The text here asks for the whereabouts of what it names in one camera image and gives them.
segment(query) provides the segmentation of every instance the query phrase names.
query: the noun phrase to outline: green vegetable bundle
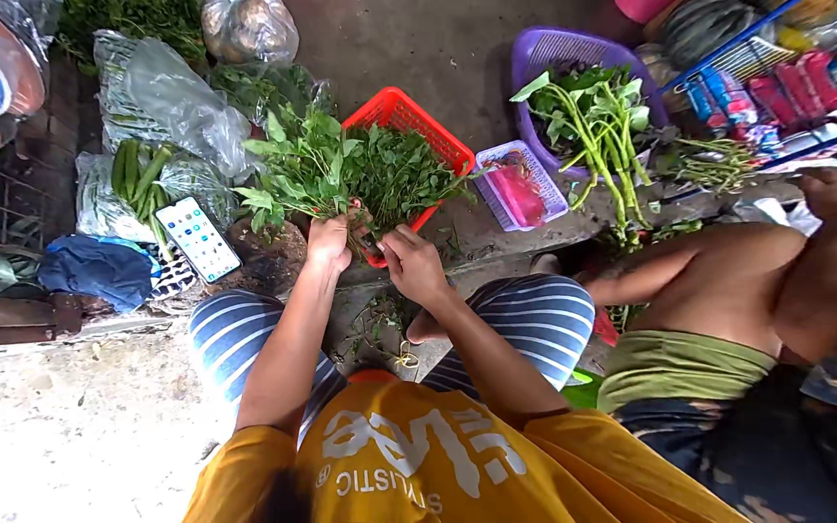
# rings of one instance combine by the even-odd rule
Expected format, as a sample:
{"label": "green vegetable bundle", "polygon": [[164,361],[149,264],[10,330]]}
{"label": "green vegetable bundle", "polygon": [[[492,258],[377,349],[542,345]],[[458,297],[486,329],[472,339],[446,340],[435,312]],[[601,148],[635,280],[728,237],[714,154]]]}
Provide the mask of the green vegetable bundle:
{"label": "green vegetable bundle", "polygon": [[288,67],[265,62],[219,63],[212,68],[208,85],[224,91],[229,105],[260,126],[265,125],[268,110],[279,113],[287,103],[296,114],[305,113],[310,103],[323,113],[334,111],[326,83],[295,63]]}
{"label": "green vegetable bundle", "polygon": [[[617,227],[629,224],[628,210],[645,229],[650,228],[635,196],[633,173],[650,185],[645,168],[636,157],[632,131],[648,126],[648,107],[642,103],[641,78],[629,78],[627,68],[591,67],[554,78],[546,71],[523,87],[511,101],[529,101],[529,108],[548,123],[547,135],[552,145],[563,138],[574,143],[579,152],[570,152],[561,171],[582,162],[591,173],[586,187],[570,208],[583,205],[590,190],[603,177],[616,205]],[[613,179],[619,176],[621,188]]]}
{"label": "green vegetable bundle", "polygon": [[142,168],[138,160],[140,143],[136,139],[121,142],[111,164],[111,190],[131,206],[138,221],[151,228],[161,254],[165,260],[171,262],[173,254],[167,247],[167,234],[163,224],[154,216],[154,211],[170,205],[167,193],[160,185],[155,184],[155,181],[173,153],[165,145],[156,151],[152,148],[147,150],[151,155],[151,161]]}
{"label": "green vegetable bundle", "polygon": [[90,75],[96,74],[96,29],[112,29],[128,38],[157,38],[187,62],[205,60],[197,0],[63,0],[57,42]]}
{"label": "green vegetable bundle", "polygon": [[344,131],[313,106],[304,117],[291,105],[279,109],[279,117],[268,113],[269,139],[245,141],[264,157],[257,187],[235,189],[254,211],[255,231],[281,224],[288,210],[326,219],[359,200],[370,215],[366,226],[380,235],[439,199],[469,194],[463,184],[471,177],[455,176],[413,131],[376,125]]}

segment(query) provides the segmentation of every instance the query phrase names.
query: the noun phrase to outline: metal grate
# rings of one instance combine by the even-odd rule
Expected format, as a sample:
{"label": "metal grate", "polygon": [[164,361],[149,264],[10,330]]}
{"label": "metal grate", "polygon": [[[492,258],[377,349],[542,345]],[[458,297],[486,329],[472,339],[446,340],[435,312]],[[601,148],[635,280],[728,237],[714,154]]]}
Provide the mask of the metal grate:
{"label": "metal grate", "polygon": [[60,81],[49,82],[44,107],[18,124],[17,138],[0,149],[0,247],[43,252],[75,229],[81,79],[69,61],[54,53],[51,59],[51,77]]}

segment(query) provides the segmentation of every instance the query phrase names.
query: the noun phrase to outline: blue and white striped fabric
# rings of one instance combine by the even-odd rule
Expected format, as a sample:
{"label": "blue and white striped fabric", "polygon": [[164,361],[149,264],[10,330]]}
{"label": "blue and white striped fabric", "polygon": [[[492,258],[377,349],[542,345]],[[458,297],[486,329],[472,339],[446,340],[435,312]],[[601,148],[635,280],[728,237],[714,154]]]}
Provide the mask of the blue and white striped fabric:
{"label": "blue and white striped fabric", "polygon": [[[587,291],[557,275],[494,280],[467,304],[557,390],[580,360],[596,314]],[[453,348],[421,383],[439,392],[458,390],[480,399]]]}
{"label": "blue and white striped fabric", "polygon": [[[200,303],[192,312],[189,332],[193,358],[206,391],[224,399],[237,413],[251,365],[283,315],[283,303],[247,291],[226,291]],[[347,384],[319,352],[318,366],[299,441],[317,414]]]}
{"label": "blue and white striped fabric", "polygon": [[[467,302],[558,390],[576,366],[592,332],[592,299],[576,281],[556,275],[495,280]],[[196,307],[190,319],[193,357],[206,390],[237,412],[251,365],[283,314],[283,303],[247,291],[226,291]],[[319,353],[298,441],[315,416],[347,384]],[[480,399],[457,351],[451,349],[422,380],[439,392]]]}

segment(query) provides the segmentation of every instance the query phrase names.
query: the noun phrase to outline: pink plastic basket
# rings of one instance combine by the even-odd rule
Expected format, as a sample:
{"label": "pink plastic basket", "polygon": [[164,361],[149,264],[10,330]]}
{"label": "pink plastic basket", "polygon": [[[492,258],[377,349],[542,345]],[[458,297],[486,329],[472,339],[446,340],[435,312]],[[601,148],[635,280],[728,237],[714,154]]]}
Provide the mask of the pink plastic basket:
{"label": "pink plastic basket", "polygon": [[[667,111],[657,94],[657,85],[648,74],[645,65],[628,49],[592,34],[553,27],[530,27],[519,33],[512,46],[512,92],[518,92],[525,84],[544,73],[549,66],[560,62],[583,62],[612,67],[629,65],[634,77],[644,80],[642,94],[647,97],[651,110],[651,124],[668,125]],[[515,104],[515,118],[519,134],[526,141],[548,174],[561,168],[561,160],[541,144],[538,132],[528,111],[528,102]],[[587,169],[570,168],[562,174],[588,179]]]}

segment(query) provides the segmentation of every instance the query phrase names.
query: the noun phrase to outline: bunch of greens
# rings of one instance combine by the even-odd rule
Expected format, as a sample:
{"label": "bunch of greens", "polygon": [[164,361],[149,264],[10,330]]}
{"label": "bunch of greens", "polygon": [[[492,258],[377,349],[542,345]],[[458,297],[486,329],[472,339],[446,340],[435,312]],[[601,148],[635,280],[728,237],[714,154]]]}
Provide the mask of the bunch of greens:
{"label": "bunch of greens", "polygon": [[288,104],[279,109],[279,117],[268,111],[269,139],[245,141],[264,156],[257,186],[235,189],[254,212],[255,231],[281,224],[289,210],[324,219],[356,201],[366,227],[380,235],[440,199],[470,195],[463,184],[471,177],[455,176],[414,131],[373,125],[349,135],[312,106],[305,117]]}
{"label": "bunch of greens", "polygon": [[661,176],[692,182],[715,195],[740,192],[756,168],[748,146],[728,138],[663,140],[654,166]]}
{"label": "bunch of greens", "polygon": [[282,225],[286,211],[322,219],[346,213],[345,181],[354,175],[354,164],[346,159],[364,152],[360,141],[345,138],[338,120],[311,106],[305,117],[296,115],[291,105],[280,107],[279,118],[268,110],[266,128],[268,139],[244,142],[250,152],[263,156],[257,186],[234,189],[245,196],[242,205],[254,212],[254,232],[268,224]]}
{"label": "bunch of greens", "polygon": [[348,179],[348,192],[364,203],[375,234],[391,231],[439,200],[476,199],[465,186],[469,178],[455,176],[415,131],[374,124],[369,130],[354,127],[350,136],[360,140],[364,153],[352,156],[355,175]]}
{"label": "bunch of greens", "polygon": [[196,0],[63,0],[57,42],[89,75],[96,74],[92,60],[96,29],[113,29],[128,38],[157,38],[187,62],[205,60]]}
{"label": "bunch of greens", "polygon": [[289,103],[304,114],[310,103],[323,113],[333,113],[333,101],[324,82],[316,81],[304,67],[265,62],[238,65],[219,63],[209,75],[209,86],[224,91],[228,104],[252,123],[263,126],[267,111],[279,113]]}
{"label": "bunch of greens", "polygon": [[164,188],[155,182],[173,153],[166,145],[161,145],[156,151],[144,147],[150,162],[143,168],[139,160],[141,149],[136,139],[126,139],[118,146],[111,163],[111,190],[131,206],[138,221],[151,228],[164,260],[171,262],[173,254],[167,247],[167,234],[154,216],[154,211],[170,205]]}
{"label": "bunch of greens", "polygon": [[[560,78],[546,71],[511,98],[515,102],[529,101],[529,110],[548,124],[548,141],[566,160],[561,171],[581,163],[591,172],[571,209],[583,205],[602,176],[615,200],[617,226],[623,230],[630,221],[628,209],[638,223],[650,228],[633,183],[634,173],[642,183],[651,184],[636,157],[632,137],[633,129],[642,131],[648,126],[649,110],[642,103],[641,89],[641,78],[630,79],[627,68],[596,66]],[[613,171],[619,176],[621,188],[613,179]]]}

